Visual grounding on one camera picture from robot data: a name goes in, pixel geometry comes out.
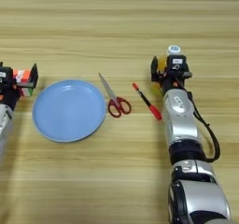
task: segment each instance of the silver robot arm segment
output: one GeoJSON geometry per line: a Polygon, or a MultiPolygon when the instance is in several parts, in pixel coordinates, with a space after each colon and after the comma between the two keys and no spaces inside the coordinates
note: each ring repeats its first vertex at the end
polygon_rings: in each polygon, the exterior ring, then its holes
{"type": "Polygon", "coordinates": [[[218,140],[197,110],[191,93],[185,89],[185,79],[191,77],[186,60],[178,46],[171,46],[163,69],[157,57],[151,64],[151,80],[158,82],[162,89],[162,118],[172,163],[169,221],[171,224],[229,224],[230,207],[209,163],[219,158],[218,140]],[[214,158],[208,159],[204,154],[194,117],[212,137],[214,158]]]}

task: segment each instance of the wood grain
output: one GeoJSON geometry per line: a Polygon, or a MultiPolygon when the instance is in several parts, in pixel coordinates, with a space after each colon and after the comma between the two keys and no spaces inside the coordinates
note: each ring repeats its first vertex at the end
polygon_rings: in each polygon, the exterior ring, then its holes
{"type": "Polygon", "coordinates": [[[238,15],[239,0],[0,0],[0,60],[15,68],[37,63],[40,74],[34,97],[18,103],[1,160],[0,223],[167,222],[163,124],[131,83],[162,107],[150,92],[149,65],[171,44],[188,57],[188,88],[220,141],[214,167],[239,221],[238,15]],[[105,94],[99,71],[134,112],[121,119],[107,114],[93,136],[74,144],[42,137],[31,118],[41,90],[79,78],[105,94]]]}

